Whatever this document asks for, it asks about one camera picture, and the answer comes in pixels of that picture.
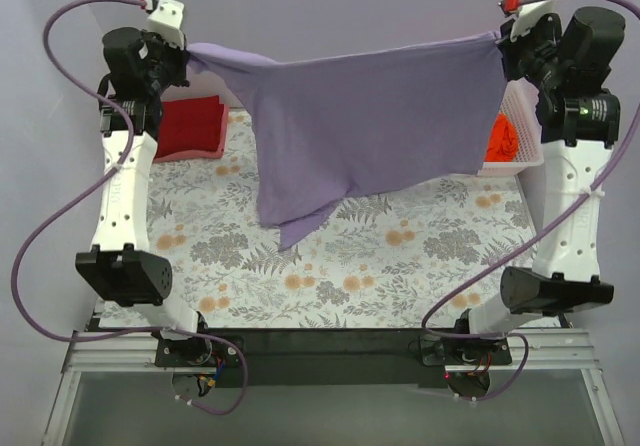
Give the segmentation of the purple t shirt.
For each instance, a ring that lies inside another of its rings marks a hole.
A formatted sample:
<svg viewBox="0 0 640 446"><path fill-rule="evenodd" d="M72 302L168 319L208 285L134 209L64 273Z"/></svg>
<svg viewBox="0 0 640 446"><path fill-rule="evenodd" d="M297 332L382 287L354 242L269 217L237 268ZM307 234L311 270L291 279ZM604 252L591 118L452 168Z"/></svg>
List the purple t shirt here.
<svg viewBox="0 0 640 446"><path fill-rule="evenodd" d="M479 172L507 85L492 31L290 63L211 43L189 52L251 117L259 222L282 249L345 198Z"/></svg>

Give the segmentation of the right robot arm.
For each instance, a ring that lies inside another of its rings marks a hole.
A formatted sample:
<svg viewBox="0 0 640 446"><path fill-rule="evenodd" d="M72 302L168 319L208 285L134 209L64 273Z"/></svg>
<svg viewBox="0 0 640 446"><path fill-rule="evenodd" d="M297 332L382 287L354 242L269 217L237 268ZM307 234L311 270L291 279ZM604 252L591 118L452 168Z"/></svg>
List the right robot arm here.
<svg viewBox="0 0 640 446"><path fill-rule="evenodd" d="M542 316L607 305L614 296L613 286L600 278L602 189L592 184L618 139L620 102L602 84L623 42L625 20L609 9L583 7L566 27L547 13L523 36L514 20L502 25L501 34L507 78L525 79L538 91L544 237L531 267L507 267L499 293L461 316L452 349L469 364L489 350L484 333L506 334Z"/></svg>

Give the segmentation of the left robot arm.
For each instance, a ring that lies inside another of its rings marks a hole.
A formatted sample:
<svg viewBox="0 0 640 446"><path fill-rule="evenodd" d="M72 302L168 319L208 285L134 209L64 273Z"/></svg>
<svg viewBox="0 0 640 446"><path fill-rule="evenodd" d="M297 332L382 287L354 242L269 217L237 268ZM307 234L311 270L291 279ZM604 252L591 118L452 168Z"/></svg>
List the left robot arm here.
<svg viewBox="0 0 640 446"><path fill-rule="evenodd" d="M100 215L91 248L79 253L79 274L106 302L130 308L176 340L178 353L193 366L213 352L211 339L198 332L201 316L172 291L168 259L151 253L147 232L150 170L163 118L162 93L185 86L185 51L157 33L123 27L102 38L109 68L98 92L114 91L101 105L100 132L104 169L110 179L102 189Z"/></svg>

